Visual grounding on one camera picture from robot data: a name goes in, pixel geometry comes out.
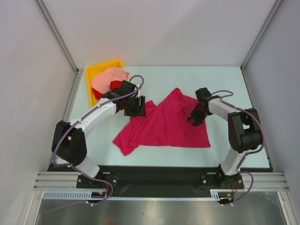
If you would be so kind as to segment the magenta t shirt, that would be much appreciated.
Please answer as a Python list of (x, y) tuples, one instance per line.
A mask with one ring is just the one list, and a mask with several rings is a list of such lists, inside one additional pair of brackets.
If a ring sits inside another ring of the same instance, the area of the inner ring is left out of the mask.
[(206, 124), (193, 126), (188, 120), (198, 101), (175, 88), (161, 103), (145, 104), (146, 117), (132, 117), (113, 140), (124, 156), (139, 146), (209, 148)]

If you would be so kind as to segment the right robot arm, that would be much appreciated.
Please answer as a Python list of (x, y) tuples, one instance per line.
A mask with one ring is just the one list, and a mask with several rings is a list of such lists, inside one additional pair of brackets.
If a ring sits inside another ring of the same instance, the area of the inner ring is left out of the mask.
[(224, 100), (207, 88), (196, 92), (197, 105), (188, 116), (192, 126), (199, 126), (211, 115), (217, 115), (228, 124), (229, 152), (214, 174), (201, 177), (203, 189), (241, 189), (241, 166), (246, 157), (263, 150), (264, 132), (256, 109), (242, 109)]

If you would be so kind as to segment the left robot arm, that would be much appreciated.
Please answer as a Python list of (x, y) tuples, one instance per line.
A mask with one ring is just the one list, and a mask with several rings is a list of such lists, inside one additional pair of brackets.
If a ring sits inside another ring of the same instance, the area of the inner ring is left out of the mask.
[(75, 168), (87, 175), (87, 182), (97, 188), (104, 178), (100, 167), (88, 156), (86, 138), (104, 120), (119, 111), (128, 117), (145, 117), (145, 96), (140, 95), (141, 84), (122, 81), (120, 87), (107, 92), (84, 115), (56, 124), (52, 142), (52, 163)]

